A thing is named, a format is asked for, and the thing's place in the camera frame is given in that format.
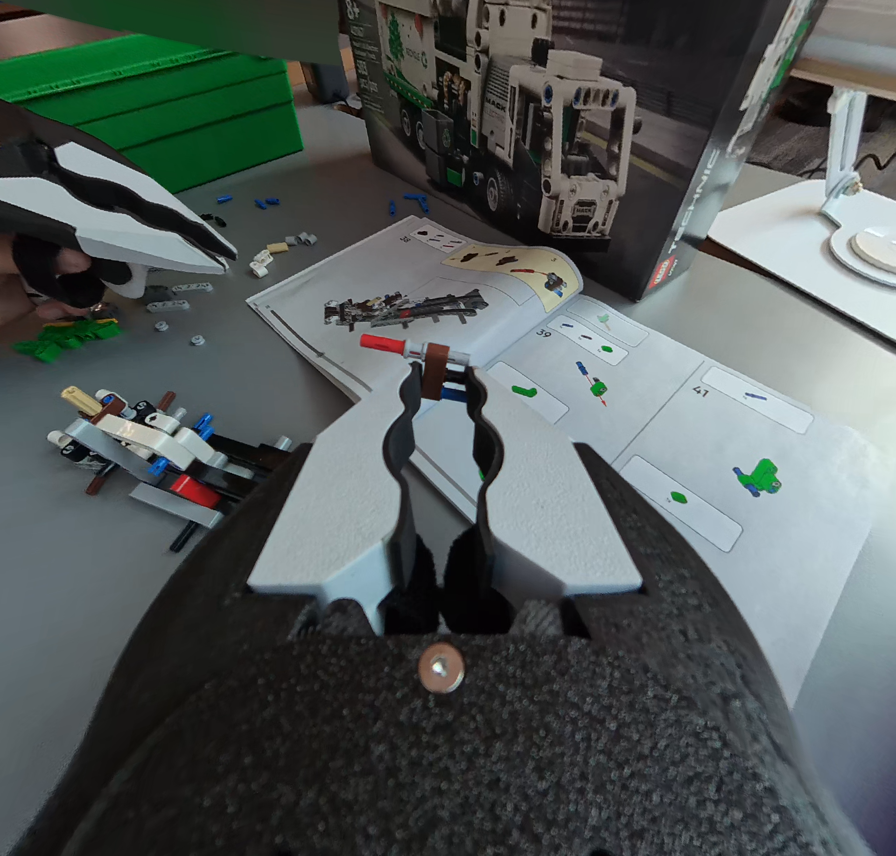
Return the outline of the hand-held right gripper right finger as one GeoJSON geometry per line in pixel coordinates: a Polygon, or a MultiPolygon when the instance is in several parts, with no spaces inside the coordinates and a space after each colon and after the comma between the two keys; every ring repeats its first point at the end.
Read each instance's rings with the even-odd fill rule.
{"type": "Polygon", "coordinates": [[[470,370],[476,585],[512,607],[638,591],[643,578],[574,443],[480,368],[470,370]]]}

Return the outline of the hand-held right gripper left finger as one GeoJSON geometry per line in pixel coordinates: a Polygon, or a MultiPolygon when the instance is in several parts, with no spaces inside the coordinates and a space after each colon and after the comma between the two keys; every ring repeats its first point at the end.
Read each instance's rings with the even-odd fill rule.
{"type": "Polygon", "coordinates": [[[351,599],[383,634],[380,603],[407,588],[416,559],[401,470],[420,402],[420,364],[399,362],[318,435],[248,577],[255,593],[351,599]]]}

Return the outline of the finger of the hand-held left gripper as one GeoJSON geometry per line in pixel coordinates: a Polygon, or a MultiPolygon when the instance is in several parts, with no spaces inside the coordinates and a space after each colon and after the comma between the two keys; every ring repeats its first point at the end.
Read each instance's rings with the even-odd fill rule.
{"type": "Polygon", "coordinates": [[[116,151],[99,152],[76,142],[52,150],[59,181],[82,202],[129,214],[154,229],[172,232],[210,255],[235,261],[238,252],[199,215],[158,181],[116,151]]]}
{"type": "Polygon", "coordinates": [[[145,267],[224,274],[223,258],[122,212],[83,203],[41,178],[2,178],[2,232],[78,248],[92,257],[145,267]]]}

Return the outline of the red brown lego axle assembly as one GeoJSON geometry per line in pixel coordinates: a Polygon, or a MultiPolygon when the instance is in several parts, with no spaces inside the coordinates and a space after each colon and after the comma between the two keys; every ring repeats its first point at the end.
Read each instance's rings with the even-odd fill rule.
{"type": "Polygon", "coordinates": [[[361,335],[360,346],[422,362],[422,398],[431,401],[467,401],[465,368],[471,361],[469,354],[442,344],[415,344],[409,340],[369,334],[361,335]]]}

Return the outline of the black lego truck chassis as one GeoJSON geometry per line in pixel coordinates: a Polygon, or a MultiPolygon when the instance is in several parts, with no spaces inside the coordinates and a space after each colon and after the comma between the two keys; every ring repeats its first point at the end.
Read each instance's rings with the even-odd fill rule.
{"type": "Polygon", "coordinates": [[[92,470],[86,494],[97,494],[115,470],[126,470],[138,482],[131,498],[185,521],[169,546],[174,553],[199,529],[218,526],[285,462],[292,447],[285,436],[258,446],[220,436],[211,414],[190,426],[184,409],[168,410],[174,392],[158,404],[130,403],[106,389],[89,395],[76,386],[61,397],[79,418],[63,431],[51,431],[48,441],[63,457],[92,470]]]}

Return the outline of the pile of green lego pieces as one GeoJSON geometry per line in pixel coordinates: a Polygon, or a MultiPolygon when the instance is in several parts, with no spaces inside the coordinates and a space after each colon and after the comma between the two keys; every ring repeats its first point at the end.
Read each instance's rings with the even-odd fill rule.
{"type": "Polygon", "coordinates": [[[50,364],[64,351],[80,349],[89,342],[105,341],[120,335],[118,321],[113,318],[82,318],[71,322],[46,324],[37,339],[13,344],[13,350],[24,356],[50,364]]]}

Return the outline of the lego instruction booklet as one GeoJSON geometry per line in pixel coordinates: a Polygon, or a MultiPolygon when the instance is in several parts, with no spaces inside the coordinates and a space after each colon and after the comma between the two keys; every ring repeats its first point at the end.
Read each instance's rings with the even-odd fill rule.
{"type": "Polygon", "coordinates": [[[247,305],[354,401],[398,360],[362,335],[468,354],[678,528],[795,705],[875,520],[880,453],[582,286],[554,249],[473,242],[409,217],[247,305]]]}

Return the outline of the dark lego set box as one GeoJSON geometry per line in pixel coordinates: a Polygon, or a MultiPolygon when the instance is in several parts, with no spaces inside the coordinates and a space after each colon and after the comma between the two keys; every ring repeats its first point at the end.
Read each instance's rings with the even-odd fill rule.
{"type": "Polygon", "coordinates": [[[342,0],[375,163],[633,301],[691,264],[827,0],[342,0]]]}

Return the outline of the person's left hand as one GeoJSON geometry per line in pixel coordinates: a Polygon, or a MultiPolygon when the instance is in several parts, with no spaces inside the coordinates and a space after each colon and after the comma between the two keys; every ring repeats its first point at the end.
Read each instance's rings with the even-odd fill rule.
{"type": "MultiPolygon", "coordinates": [[[[45,321],[55,321],[91,312],[91,308],[77,308],[55,300],[41,298],[33,301],[14,263],[13,241],[12,235],[1,235],[1,327],[34,313],[45,321]]],[[[77,250],[63,248],[56,264],[60,274],[75,274],[87,270],[91,258],[77,250]]]]}

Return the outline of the green plastic bin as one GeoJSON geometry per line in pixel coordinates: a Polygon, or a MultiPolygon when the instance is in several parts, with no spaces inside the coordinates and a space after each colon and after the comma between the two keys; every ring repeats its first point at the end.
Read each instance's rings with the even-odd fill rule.
{"type": "Polygon", "coordinates": [[[279,58],[134,33],[1,69],[4,100],[95,136],[172,193],[303,148],[279,58]]]}

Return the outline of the white stand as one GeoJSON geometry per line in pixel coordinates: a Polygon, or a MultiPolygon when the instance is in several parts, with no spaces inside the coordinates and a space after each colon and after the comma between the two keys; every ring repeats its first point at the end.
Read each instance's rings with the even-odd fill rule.
{"type": "Polygon", "coordinates": [[[867,88],[835,86],[824,178],[721,212],[709,239],[894,343],[895,202],[859,173],[867,100],[867,88]]]}

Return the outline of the wooden board with instruction sheet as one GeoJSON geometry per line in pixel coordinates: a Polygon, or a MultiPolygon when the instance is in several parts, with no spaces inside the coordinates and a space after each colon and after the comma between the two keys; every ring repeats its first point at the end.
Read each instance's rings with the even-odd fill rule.
{"type": "Polygon", "coordinates": [[[895,99],[895,0],[828,0],[791,77],[895,99]]]}

